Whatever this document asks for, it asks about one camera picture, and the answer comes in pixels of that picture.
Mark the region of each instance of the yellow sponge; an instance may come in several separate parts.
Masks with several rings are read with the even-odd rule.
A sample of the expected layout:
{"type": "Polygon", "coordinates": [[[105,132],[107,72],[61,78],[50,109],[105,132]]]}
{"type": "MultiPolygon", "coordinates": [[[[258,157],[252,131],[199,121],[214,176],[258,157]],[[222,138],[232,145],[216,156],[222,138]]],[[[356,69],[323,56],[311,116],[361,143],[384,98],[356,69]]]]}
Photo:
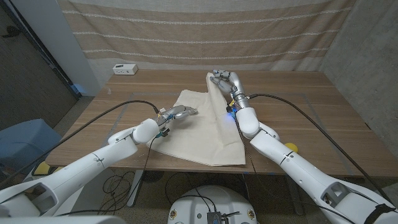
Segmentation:
{"type": "Polygon", "coordinates": [[[294,151],[295,153],[299,152],[298,147],[293,143],[286,143],[285,146],[294,151]]]}
{"type": "Polygon", "coordinates": [[[36,170],[33,172],[33,175],[47,175],[49,174],[50,166],[43,161],[40,163],[36,170]]]}

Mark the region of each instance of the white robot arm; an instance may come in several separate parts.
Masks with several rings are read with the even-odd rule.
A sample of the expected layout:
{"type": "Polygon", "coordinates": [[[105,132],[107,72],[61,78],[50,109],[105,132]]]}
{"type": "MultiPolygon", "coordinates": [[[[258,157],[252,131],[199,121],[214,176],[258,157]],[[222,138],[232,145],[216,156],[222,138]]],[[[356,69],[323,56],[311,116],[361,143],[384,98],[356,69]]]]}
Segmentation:
{"type": "Polygon", "coordinates": [[[120,131],[108,139],[109,145],[72,162],[63,169],[41,179],[24,182],[0,191],[0,217],[48,217],[52,216],[67,198],[110,165],[137,152],[137,144],[145,144],[152,138],[167,135],[166,124],[173,119],[184,119],[197,113],[187,106],[175,106],[161,112],[154,119],[120,131]],[[36,198],[29,198],[28,189],[43,191],[36,198]]]}
{"type": "MultiPolygon", "coordinates": [[[[396,208],[375,192],[330,177],[279,141],[278,134],[257,120],[242,84],[234,72],[215,70],[212,82],[230,93],[237,106],[236,119],[242,134],[263,156],[274,161],[311,196],[319,206],[337,212],[354,223],[396,223],[396,208]]],[[[350,223],[343,217],[322,209],[332,223],[350,223]]]]}

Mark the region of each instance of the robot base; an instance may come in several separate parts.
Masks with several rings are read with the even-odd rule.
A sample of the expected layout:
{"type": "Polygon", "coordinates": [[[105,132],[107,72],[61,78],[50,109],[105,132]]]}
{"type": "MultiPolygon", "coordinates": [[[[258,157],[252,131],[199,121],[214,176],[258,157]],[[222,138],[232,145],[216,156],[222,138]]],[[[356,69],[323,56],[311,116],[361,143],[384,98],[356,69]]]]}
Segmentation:
{"type": "MultiPolygon", "coordinates": [[[[237,214],[228,216],[228,221],[223,218],[222,222],[210,221],[211,224],[256,224],[257,219],[252,205],[240,194],[226,187],[216,185],[206,185],[197,188],[200,195],[210,198],[217,209],[224,214],[239,212],[237,214]]],[[[195,189],[188,191],[182,196],[198,195],[195,189]]],[[[213,220],[215,215],[214,206],[211,201],[205,199],[209,205],[211,213],[209,213],[210,220],[213,220]]],[[[170,209],[168,224],[207,224],[208,223],[208,207],[200,197],[183,197],[174,202],[170,209]]]]}

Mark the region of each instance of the striped curtain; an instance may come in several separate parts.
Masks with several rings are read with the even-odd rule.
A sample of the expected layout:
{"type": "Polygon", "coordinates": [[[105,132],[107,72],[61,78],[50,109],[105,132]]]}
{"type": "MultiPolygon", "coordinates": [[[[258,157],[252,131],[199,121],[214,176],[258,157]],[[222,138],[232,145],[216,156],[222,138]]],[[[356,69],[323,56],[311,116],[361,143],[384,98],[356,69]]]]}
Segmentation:
{"type": "Polygon", "coordinates": [[[355,0],[58,1],[103,83],[140,69],[318,70],[355,0]]]}

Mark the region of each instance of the cream fabric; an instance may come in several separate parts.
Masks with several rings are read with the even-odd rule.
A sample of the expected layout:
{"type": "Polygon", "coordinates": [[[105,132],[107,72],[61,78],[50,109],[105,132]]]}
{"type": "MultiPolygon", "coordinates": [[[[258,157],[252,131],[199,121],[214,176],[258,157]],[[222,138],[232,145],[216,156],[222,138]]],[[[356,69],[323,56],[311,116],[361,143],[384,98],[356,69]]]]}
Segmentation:
{"type": "Polygon", "coordinates": [[[196,108],[198,114],[171,122],[169,135],[156,139],[151,149],[209,166],[246,163],[238,129],[226,112],[226,100],[209,80],[212,75],[206,77],[208,93],[184,90],[174,104],[196,108]]]}
{"type": "Polygon", "coordinates": [[[105,84],[117,63],[160,70],[317,71],[355,0],[58,3],[105,84]]]}

